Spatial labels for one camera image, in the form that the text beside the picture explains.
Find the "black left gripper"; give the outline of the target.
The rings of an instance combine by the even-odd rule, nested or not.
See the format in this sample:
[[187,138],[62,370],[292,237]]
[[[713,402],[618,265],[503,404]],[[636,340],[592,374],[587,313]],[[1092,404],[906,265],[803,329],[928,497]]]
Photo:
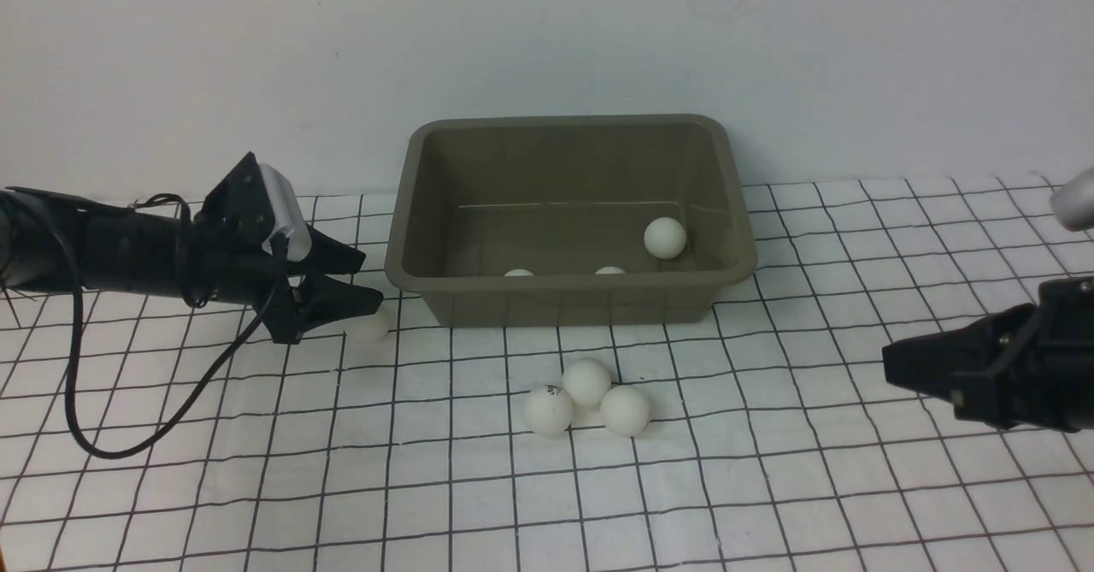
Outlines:
[[309,226],[311,249],[298,262],[302,277],[294,292],[293,262],[286,240],[274,238],[274,254],[261,248],[261,222],[271,213],[261,189],[254,152],[245,154],[203,199],[195,217],[181,219],[175,277],[189,307],[208,302],[248,304],[276,343],[296,345],[304,332],[336,322],[374,315],[384,295],[325,275],[356,275],[366,254]]

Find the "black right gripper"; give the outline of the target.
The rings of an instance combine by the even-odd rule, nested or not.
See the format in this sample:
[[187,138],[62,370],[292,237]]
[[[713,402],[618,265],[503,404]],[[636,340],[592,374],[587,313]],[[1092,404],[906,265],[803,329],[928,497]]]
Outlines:
[[1091,277],[1044,282],[1035,304],[882,349],[885,381],[952,404],[956,419],[1076,433],[1093,424]]

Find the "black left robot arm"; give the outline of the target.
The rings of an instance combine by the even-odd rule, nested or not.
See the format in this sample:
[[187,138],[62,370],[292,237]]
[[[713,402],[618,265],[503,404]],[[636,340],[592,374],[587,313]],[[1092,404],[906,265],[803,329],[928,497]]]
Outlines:
[[309,225],[291,183],[254,154],[216,184],[196,213],[172,192],[120,206],[3,190],[3,288],[179,297],[194,310],[245,304],[277,343],[374,315],[382,292],[345,280],[364,261],[362,252]]

